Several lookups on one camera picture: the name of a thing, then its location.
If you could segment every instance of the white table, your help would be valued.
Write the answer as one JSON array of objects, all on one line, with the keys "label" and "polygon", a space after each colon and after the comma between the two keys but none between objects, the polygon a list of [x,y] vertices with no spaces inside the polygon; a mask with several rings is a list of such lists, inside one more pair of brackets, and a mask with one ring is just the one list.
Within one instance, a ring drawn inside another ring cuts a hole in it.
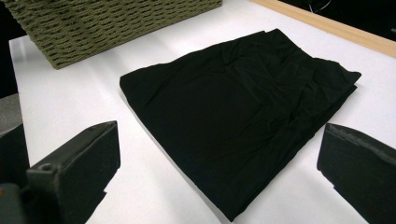
[{"label": "white table", "polygon": [[[362,73],[330,122],[396,147],[396,59],[247,0],[54,70],[28,36],[10,41],[31,164],[97,123],[119,124],[121,168],[88,223],[228,223],[151,139],[126,104],[120,77],[219,42],[275,28],[313,57]],[[323,128],[234,223],[365,223],[316,168]]]}]

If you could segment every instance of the woven basket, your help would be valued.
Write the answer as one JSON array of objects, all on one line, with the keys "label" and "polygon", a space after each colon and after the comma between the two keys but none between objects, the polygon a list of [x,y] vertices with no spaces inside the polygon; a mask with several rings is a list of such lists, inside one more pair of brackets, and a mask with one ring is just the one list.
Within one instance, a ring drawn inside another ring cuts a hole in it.
[{"label": "woven basket", "polygon": [[56,69],[221,6],[221,0],[1,0]]}]

